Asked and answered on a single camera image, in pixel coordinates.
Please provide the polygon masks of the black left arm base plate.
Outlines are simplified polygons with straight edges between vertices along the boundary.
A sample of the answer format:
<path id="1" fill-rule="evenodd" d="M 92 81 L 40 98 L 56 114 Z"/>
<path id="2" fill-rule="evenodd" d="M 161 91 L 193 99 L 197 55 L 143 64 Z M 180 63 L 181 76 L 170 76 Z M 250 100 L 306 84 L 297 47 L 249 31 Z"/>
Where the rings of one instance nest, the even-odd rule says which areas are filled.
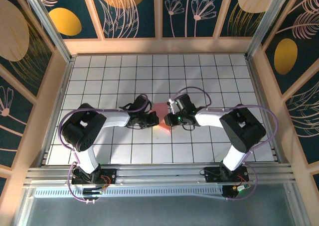
<path id="1" fill-rule="evenodd" d="M 72 185 L 105 185 L 115 184 L 116 169 L 101 169 L 94 171 L 91 174 L 82 172 L 80 169 L 73 171 L 71 180 Z"/>

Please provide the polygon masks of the pink paper sheet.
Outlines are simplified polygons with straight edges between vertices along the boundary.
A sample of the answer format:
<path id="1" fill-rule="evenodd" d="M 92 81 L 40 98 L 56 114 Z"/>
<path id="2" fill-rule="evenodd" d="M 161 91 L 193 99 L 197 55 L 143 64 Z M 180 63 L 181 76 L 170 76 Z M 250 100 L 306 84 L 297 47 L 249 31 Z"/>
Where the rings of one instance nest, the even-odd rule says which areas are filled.
<path id="1" fill-rule="evenodd" d="M 164 121 L 164 117 L 170 113 L 168 105 L 166 102 L 162 103 L 155 103 L 152 106 L 152 112 L 156 112 L 157 117 L 159 118 L 159 125 L 158 127 L 166 132 L 167 134 L 171 134 L 171 129 L 168 125 L 166 125 Z"/>

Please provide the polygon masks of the aluminium side rail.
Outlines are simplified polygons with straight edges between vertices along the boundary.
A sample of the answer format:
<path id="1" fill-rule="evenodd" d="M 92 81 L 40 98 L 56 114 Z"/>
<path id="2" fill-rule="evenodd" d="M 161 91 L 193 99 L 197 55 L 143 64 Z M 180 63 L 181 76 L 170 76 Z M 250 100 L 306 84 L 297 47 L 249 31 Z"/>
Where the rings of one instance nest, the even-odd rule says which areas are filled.
<path id="1" fill-rule="evenodd" d="M 251 77 L 252 85 L 256 94 L 257 105 L 270 109 L 265 95 L 265 91 L 262 86 L 261 79 L 258 75 L 258 71 L 256 69 L 252 57 L 245 56 L 245 60 Z M 275 132 L 276 125 L 270 113 L 261 109 L 259 109 L 259 112 L 261 114 L 261 118 L 266 129 L 266 136 L 265 139 L 262 140 L 262 142 L 266 142 L 267 139 L 270 138 L 272 134 Z M 285 163 L 285 158 L 282 156 L 282 150 L 278 145 L 275 137 L 273 137 L 268 142 L 264 143 L 262 146 L 254 149 L 254 156 L 256 157 L 256 161 L 258 162 L 274 161 L 277 163 Z"/>
<path id="2" fill-rule="evenodd" d="M 48 150 L 51 146 L 51 141 L 54 138 L 55 130 L 56 130 L 56 123 L 58 122 L 63 99 L 65 96 L 66 88 L 69 82 L 69 78 L 74 66 L 75 62 L 75 56 L 71 56 L 71 59 L 67 62 L 67 65 L 65 66 L 64 73 L 62 75 L 62 80 L 57 92 L 57 96 L 55 99 L 55 103 L 53 106 L 53 110 L 51 113 L 50 121 L 48 124 L 48 128 L 45 134 L 45 138 L 43 140 L 43 144 L 41 147 L 41 151 L 37 157 L 37 160 L 35 162 L 35 166 L 41 168 L 43 165 L 43 162 L 45 161 L 45 156 L 47 155 Z"/>

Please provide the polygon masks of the long aluminium mounting rail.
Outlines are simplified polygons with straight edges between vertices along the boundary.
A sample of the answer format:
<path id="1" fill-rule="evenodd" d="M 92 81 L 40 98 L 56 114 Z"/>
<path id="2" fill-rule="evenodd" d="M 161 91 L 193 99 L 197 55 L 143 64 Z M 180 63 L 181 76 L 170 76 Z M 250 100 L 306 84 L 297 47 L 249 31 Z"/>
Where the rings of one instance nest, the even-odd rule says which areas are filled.
<path id="1" fill-rule="evenodd" d="M 296 182 L 288 163 L 246 163 L 250 183 L 281 184 Z M 203 168 L 219 167 L 212 164 L 127 164 L 103 165 L 102 169 L 116 169 L 116 186 L 186 186 L 203 185 Z M 68 165 L 45 165 L 30 168 L 23 187 L 63 187 L 66 185 Z"/>

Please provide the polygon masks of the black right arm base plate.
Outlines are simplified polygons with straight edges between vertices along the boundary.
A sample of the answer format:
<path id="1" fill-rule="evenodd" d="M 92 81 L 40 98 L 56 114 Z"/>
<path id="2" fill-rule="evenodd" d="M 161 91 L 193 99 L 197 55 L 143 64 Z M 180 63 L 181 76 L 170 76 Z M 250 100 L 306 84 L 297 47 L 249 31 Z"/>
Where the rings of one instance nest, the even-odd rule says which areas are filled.
<path id="1" fill-rule="evenodd" d="M 206 183 L 237 183 L 242 179 L 249 181 L 245 166 L 240 166 L 235 171 L 229 171 L 225 167 L 205 167 L 203 170 Z"/>

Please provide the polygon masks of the yellow oval fern wall panel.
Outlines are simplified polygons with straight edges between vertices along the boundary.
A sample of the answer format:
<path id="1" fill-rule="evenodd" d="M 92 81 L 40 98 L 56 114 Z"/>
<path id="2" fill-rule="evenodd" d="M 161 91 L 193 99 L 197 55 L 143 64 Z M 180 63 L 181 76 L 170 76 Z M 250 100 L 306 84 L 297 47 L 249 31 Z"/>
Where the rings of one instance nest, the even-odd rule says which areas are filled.
<path id="1" fill-rule="evenodd" d="M 319 58 L 319 0 L 296 0 L 265 53 L 283 94 Z"/>

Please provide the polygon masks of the single flower wall panel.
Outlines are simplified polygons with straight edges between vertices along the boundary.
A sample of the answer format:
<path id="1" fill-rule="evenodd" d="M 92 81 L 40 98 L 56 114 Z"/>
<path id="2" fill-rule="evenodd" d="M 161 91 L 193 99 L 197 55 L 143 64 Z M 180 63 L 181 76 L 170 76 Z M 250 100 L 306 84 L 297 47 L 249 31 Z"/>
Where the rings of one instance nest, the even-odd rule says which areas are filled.
<path id="1" fill-rule="evenodd" d="M 0 165 L 12 167 L 33 104 L 0 76 Z"/>

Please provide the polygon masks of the yellow ovals wall panel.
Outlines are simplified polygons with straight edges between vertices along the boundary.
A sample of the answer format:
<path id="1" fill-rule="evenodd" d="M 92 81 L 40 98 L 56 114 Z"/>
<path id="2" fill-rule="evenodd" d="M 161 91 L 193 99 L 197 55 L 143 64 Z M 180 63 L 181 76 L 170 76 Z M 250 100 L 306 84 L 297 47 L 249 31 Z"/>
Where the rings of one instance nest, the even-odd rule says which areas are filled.
<path id="1" fill-rule="evenodd" d="M 85 0 L 41 0 L 63 39 L 95 39 Z"/>

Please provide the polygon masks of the aluminium corner post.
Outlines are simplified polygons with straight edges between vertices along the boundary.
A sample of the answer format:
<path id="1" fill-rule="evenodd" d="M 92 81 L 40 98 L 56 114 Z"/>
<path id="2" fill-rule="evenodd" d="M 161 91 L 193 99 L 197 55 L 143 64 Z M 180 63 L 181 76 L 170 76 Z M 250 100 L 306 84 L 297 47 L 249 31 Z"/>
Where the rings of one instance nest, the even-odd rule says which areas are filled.
<path id="1" fill-rule="evenodd" d="M 277 13 L 280 11 L 285 0 L 271 0 L 269 8 L 263 15 L 254 35 L 252 41 L 245 53 L 245 59 L 250 60 L 258 47 L 261 44 L 262 39 L 265 37 L 268 29 L 271 27 Z"/>
<path id="2" fill-rule="evenodd" d="M 70 54 L 68 48 L 66 47 L 60 33 L 57 31 L 53 21 L 51 20 L 47 9 L 42 4 L 41 0 L 28 0 L 31 7 L 35 11 L 38 18 L 41 20 L 44 28 L 46 29 L 48 35 L 54 42 L 56 48 L 59 53 L 62 55 L 66 62 L 70 62 L 72 60 L 72 55 Z"/>

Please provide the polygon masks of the large beige disc wall panel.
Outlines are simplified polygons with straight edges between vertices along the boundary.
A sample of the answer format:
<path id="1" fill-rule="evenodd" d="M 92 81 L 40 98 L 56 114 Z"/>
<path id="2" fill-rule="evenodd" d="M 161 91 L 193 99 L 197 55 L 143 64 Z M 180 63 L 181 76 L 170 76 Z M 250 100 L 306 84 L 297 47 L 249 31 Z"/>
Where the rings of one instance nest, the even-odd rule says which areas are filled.
<path id="1" fill-rule="evenodd" d="M 52 51 L 15 0 L 0 0 L 0 64 L 37 96 Z"/>

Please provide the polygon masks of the flower outlines wall panel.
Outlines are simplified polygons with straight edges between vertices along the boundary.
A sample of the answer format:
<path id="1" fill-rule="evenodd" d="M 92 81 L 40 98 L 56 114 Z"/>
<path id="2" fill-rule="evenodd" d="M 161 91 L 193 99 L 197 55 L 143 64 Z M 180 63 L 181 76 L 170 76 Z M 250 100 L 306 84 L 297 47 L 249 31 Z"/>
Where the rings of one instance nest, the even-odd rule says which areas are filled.
<path id="1" fill-rule="evenodd" d="M 162 37 L 212 37 L 223 0 L 162 0 Z"/>

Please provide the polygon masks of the leaf outlines wall panel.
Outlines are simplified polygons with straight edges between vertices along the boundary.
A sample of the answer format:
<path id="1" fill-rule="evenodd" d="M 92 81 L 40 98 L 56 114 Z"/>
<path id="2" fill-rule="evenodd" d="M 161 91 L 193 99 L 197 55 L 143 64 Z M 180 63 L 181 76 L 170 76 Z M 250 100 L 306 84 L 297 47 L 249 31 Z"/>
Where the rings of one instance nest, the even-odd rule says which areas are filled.
<path id="1" fill-rule="evenodd" d="M 319 79 L 308 80 L 286 100 L 290 118 L 295 128 L 308 164 L 319 161 Z"/>

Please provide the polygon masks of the black controller board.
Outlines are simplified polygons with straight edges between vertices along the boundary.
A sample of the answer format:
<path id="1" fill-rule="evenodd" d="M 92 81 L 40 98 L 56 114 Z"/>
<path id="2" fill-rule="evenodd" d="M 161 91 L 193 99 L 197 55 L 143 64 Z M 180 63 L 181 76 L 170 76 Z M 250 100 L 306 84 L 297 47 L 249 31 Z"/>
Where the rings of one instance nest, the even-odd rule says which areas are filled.
<path id="1" fill-rule="evenodd" d="M 101 195 L 104 190 L 101 187 L 98 188 L 84 188 L 82 195 Z"/>
<path id="2" fill-rule="evenodd" d="M 227 200 L 234 200 L 238 198 L 241 191 L 249 189 L 251 186 L 248 184 L 240 185 L 224 185 L 222 186 L 222 197 Z"/>

